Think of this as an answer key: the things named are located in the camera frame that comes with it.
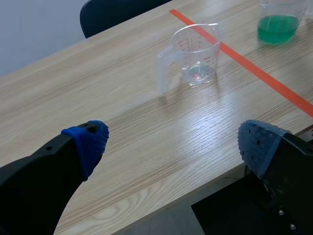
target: glass beaker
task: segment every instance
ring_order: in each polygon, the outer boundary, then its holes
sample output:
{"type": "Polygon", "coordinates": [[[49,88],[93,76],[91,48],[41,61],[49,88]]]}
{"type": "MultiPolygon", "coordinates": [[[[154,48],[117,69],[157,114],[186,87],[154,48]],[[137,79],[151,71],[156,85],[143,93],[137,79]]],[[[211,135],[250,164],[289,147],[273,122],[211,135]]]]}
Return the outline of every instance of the glass beaker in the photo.
{"type": "Polygon", "coordinates": [[[261,0],[258,37],[268,43],[284,43],[295,35],[307,0],[261,0]]]}
{"type": "Polygon", "coordinates": [[[211,81],[216,74],[220,42],[221,31],[217,23],[193,24],[177,31],[172,37],[172,45],[157,57],[160,93],[164,94],[167,90],[166,71],[172,60],[176,61],[181,76],[191,86],[211,81]]]}

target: chair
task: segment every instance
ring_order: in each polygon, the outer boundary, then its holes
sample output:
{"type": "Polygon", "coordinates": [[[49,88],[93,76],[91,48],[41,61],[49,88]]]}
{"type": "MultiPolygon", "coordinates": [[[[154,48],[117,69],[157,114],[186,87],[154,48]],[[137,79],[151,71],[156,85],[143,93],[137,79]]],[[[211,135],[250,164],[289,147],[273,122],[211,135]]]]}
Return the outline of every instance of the chair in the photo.
{"type": "Polygon", "coordinates": [[[86,38],[170,0],[89,0],[80,12],[80,24],[86,38]]]}

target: measuring cup handle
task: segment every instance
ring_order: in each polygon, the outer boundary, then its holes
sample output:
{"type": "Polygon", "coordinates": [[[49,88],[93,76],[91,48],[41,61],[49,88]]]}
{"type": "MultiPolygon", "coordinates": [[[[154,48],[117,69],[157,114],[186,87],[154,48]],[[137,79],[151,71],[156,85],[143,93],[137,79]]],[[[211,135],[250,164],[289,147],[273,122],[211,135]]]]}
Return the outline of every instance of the measuring cup handle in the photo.
{"type": "Polygon", "coordinates": [[[156,78],[158,82],[158,89],[161,94],[164,94],[167,91],[167,86],[166,86],[167,65],[174,59],[175,59],[175,54],[174,54],[172,46],[166,48],[157,56],[156,78]]]}

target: blue rubber fingertip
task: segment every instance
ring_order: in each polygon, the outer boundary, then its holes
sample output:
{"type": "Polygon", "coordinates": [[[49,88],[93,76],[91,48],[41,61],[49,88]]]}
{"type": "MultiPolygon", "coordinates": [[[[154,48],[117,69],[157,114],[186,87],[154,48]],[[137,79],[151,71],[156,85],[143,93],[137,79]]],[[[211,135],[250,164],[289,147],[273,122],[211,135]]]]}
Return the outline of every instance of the blue rubber fingertip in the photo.
{"type": "Polygon", "coordinates": [[[61,132],[74,138],[84,181],[92,174],[99,158],[104,153],[109,138],[109,128],[106,124],[98,120],[88,122],[98,124],[98,129],[95,133],[78,126],[72,126],[61,132]]]}
{"type": "Polygon", "coordinates": [[[261,179],[275,155],[282,137],[290,131],[269,123],[247,120],[238,132],[238,146],[245,164],[261,179]]]}

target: orange tape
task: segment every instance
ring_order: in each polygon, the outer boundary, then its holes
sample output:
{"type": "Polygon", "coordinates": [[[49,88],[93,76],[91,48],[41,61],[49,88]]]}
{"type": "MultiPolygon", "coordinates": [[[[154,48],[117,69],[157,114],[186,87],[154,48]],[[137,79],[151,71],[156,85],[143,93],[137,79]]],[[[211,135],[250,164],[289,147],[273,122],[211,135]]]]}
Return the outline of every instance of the orange tape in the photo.
{"type": "MultiPolygon", "coordinates": [[[[174,16],[176,16],[178,19],[180,19],[182,22],[184,22],[186,25],[195,24],[190,19],[185,17],[183,14],[178,12],[175,9],[170,10],[170,13],[172,13],[174,16]]],[[[201,27],[194,27],[195,31],[199,33],[201,36],[203,36],[207,41],[209,41],[212,44],[216,43],[216,39],[206,32],[201,27]]],[[[262,81],[264,81],[266,84],[268,84],[270,87],[272,87],[275,91],[277,91],[279,94],[281,94],[283,97],[285,97],[287,100],[289,100],[291,103],[296,105],[299,109],[302,109],[305,113],[313,117],[313,105],[299,96],[297,93],[293,92],[291,89],[286,87],[281,82],[277,81],[275,78],[273,78],[271,75],[257,67],[255,64],[247,60],[245,57],[234,51],[232,48],[227,46],[226,44],[221,42],[220,50],[226,53],[229,57],[231,57],[233,60],[235,60],[237,63],[245,67],[248,71],[253,73],[255,76],[260,78],[262,81]]]]}

